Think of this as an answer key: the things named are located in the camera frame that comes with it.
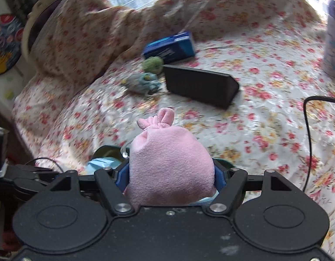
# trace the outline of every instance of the pink plush bag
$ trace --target pink plush bag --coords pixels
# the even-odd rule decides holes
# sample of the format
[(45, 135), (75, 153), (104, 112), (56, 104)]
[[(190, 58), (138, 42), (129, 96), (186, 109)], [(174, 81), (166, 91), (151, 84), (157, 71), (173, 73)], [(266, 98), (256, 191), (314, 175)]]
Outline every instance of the pink plush bag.
[(131, 143), (130, 183), (125, 195), (135, 206), (181, 206), (215, 194), (214, 164), (207, 150), (183, 127), (171, 126), (175, 113), (139, 119), (144, 131)]

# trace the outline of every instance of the green plush toy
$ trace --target green plush toy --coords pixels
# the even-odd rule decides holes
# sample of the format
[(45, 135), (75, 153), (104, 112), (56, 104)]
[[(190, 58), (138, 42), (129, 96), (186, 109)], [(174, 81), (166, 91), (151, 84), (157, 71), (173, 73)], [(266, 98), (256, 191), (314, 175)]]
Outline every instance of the green plush toy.
[(143, 61), (142, 68), (146, 73), (159, 74), (163, 70), (164, 61), (160, 57), (150, 57)]

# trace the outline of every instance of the purple bottle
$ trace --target purple bottle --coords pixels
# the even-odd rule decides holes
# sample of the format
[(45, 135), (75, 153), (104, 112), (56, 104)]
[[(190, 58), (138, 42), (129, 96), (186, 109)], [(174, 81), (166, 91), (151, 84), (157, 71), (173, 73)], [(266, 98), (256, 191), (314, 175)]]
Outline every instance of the purple bottle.
[(329, 76), (335, 77), (335, 1), (328, 3), (328, 26), (322, 69)]

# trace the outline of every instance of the blue tissue box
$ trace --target blue tissue box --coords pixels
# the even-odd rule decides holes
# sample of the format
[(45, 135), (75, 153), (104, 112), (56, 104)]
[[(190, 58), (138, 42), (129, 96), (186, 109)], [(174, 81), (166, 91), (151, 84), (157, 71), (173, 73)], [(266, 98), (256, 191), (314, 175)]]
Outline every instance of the blue tissue box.
[(195, 56), (194, 41), (190, 32), (183, 32), (149, 43), (143, 51), (145, 59), (159, 56), (164, 64)]

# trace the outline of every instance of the silver bolt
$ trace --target silver bolt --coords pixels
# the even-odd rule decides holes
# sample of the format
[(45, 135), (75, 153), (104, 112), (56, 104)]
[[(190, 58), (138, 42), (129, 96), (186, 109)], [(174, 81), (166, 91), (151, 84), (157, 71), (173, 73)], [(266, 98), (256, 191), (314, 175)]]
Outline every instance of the silver bolt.
[(167, 212), (166, 212), (166, 215), (167, 215), (167, 216), (174, 216), (175, 214), (176, 214), (175, 211), (167, 211)]
[(211, 204), (210, 209), (212, 212), (220, 213), (227, 210), (227, 207), (222, 203)]
[(132, 206), (128, 203), (119, 203), (114, 206), (114, 209), (120, 213), (129, 212), (132, 209)]

